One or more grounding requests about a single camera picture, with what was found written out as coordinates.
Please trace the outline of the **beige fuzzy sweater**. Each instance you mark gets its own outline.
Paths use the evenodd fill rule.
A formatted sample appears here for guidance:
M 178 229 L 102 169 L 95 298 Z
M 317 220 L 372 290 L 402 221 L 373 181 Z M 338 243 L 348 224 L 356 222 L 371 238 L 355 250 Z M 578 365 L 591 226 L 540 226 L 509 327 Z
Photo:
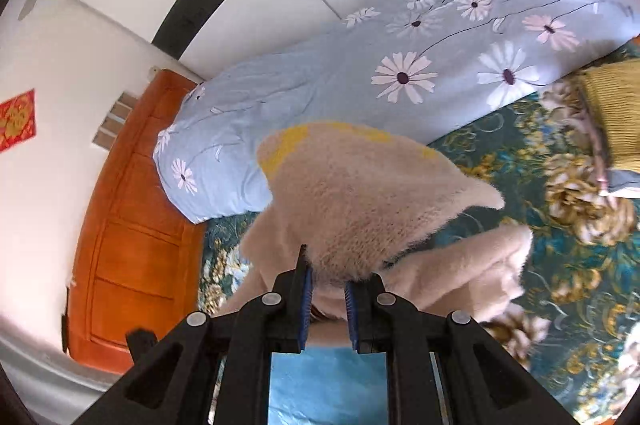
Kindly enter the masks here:
M 501 193 L 442 153 L 368 126 L 314 122 L 280 130 L 257 150 L 272 199 L 240 244 L 250 263 L 222 307 L 238 311 L 305 256 L 314 276 L 309 341 L 344 347 L 344 285 L 380 275 L 416 308 L 477 321 L 501 315 L 522 292 L 532 246 L 508 223 L 449 245 L 433 235 L 469 208 L 501 210 Z

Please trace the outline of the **teal floral bed blanket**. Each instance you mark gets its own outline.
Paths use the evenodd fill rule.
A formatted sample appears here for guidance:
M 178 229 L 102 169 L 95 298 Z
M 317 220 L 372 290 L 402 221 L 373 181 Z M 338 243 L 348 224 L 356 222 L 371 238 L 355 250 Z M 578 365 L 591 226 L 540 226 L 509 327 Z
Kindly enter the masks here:
M 636 58 L 639 45 L 629 42 L 427 146 L 504 201 L 501 210 L 469 208 L 433 244 L 508 223 L 532 231 L 522 294 L 501 315 L 476 321 L 583 424 L 620 414 L 639 385 L 639 204 L 600 185 L 612 166 L 578 75 Z M 209 315 L 227 315 L 221 307 L 250 269 L 240 244 L 260 213 L 208 224 L 198 304 Z M 273 362 L 268 419 L 385 423 L 384 359 L 358 355 L 350 341 L 312 346 L 308 335 L 305 353 Z

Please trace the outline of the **light blue floral quilt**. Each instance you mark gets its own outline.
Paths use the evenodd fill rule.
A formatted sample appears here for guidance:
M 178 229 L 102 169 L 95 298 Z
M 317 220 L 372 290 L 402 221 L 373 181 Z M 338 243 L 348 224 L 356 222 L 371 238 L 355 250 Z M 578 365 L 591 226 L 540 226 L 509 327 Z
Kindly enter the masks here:
M 620 0 L 371 0 L 188 93 L 157 137 L 160 184 L 192 223 L 259 212 L 271 194 L 256 151 L 277 130 L 329 120 L 428 144 L 638 32 Z

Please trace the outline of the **mustard yellow knitted garment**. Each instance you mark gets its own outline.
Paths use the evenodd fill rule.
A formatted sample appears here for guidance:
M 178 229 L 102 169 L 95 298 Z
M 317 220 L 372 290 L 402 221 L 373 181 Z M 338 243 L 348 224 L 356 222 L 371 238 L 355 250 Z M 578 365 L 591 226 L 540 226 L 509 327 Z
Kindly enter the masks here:
M 639 173 L 639 59 L 591 67 L 578 78 L 604 131 L 611 166 Z

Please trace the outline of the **orange wooden bed frame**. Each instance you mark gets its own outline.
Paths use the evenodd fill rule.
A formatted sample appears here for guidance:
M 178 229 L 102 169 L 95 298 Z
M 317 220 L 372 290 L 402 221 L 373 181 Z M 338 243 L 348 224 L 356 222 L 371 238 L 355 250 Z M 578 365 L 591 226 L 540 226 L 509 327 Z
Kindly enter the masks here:
M 70 288 L 65 344 L 85 367 L 122 374 L 132 364 L 127 333 L 164 337 L 196 308 L 205 228 L 172 205 L 153 148 L 194 83 L 158 72 L 130 111 L 96 181 Z

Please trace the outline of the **red paper wall decoration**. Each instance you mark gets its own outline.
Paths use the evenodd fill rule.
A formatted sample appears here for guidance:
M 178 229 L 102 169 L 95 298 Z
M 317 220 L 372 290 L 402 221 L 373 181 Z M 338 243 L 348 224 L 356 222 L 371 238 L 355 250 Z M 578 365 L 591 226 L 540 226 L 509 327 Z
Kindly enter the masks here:
M 0 104 L 0 151 L 35 137 L 35 90 L 30 89 Z

